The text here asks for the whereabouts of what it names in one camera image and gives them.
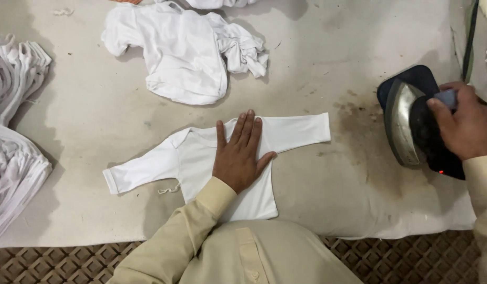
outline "brown floor mat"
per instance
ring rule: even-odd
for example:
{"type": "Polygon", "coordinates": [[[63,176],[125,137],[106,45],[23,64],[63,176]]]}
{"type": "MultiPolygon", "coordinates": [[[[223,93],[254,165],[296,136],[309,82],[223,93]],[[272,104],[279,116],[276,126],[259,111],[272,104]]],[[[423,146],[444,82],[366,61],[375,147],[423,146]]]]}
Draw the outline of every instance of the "brown floor mat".
{"type": "MultiPolygon", "coordinates": [[[[470,231],[396,241],[324,241],[365,283],[478,282],[479,251],[470,231]]],[[[0,284],[105,283],[119,262],[139,244],[0,249],[0,284]]]]}

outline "beige shirt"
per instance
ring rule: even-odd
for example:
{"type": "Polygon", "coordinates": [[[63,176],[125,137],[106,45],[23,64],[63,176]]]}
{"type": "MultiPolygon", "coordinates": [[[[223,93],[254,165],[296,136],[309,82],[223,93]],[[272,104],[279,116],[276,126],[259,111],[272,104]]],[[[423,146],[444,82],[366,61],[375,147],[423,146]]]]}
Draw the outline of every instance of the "beige shirt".
{"type": "MultiPolygon", "coordinates": [[[[464,169],[478,216],[479,277],[487,282],[487,156],[466,161],[464,169]]],[[[108,283],[361,283],[318,236],[295,223],[237,221],[212,231],[235,197],[211,178],[195,201],[119,264],[108,283]]]]}

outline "long sleeve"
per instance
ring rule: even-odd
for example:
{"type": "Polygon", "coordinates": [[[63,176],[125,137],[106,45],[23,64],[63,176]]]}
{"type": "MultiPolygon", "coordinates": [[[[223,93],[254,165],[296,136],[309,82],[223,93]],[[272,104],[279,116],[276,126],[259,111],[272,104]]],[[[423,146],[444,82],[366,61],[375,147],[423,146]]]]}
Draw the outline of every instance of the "long sleeve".
{"type": "Polygon", "coordinates": [[[170,138],[140,158],[103,171],[112,194],[165,178],[177,178],[179,173],[177,149],[170,138]]]}
{"type": "Polygon", "coordinates": [[[297,147],[331,140],[328,113],[297,117],[262,117],[263,142],[271,151],[285,152],[297,147]]]}
{"type": "Polygon", "coordinates": [[[477,215],[474,234],[482,252],[480,283],[487,283],[487,156],[467,160],[463,167],[473,210],[477,215]]]}
{"type": "Polygon", "coordinates": [[[213,177],[155,235],[128,255],[109,284],[177,283],[236,193],[213,177]]]}

